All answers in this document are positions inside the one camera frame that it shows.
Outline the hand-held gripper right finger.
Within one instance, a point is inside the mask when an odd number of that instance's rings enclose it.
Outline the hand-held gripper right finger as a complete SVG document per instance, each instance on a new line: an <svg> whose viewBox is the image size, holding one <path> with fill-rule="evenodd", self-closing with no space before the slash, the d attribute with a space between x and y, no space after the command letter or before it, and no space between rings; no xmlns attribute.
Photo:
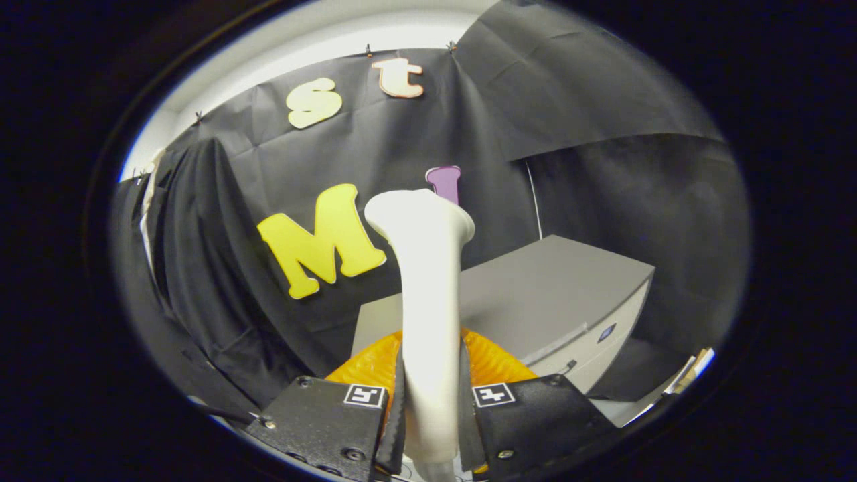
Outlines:
<svg viewBox="0 0 857 482"><path fill-rule="evenodd" d="M477 481L534 481L600 457L616 427L561 374L538 376L495 342L463 329L460 467Z"/></svg>

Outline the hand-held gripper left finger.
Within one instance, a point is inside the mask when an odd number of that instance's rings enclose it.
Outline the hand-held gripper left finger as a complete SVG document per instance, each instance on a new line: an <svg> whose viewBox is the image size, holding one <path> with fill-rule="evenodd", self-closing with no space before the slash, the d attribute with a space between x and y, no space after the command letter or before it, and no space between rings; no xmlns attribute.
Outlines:
<svg viewBox="0 0 857 482"><path fill-rule="evenodd" d="M405 389L401 332L373 342L327 378L300 376L246 427L300 463L354 481L403 469Z"/></svg>

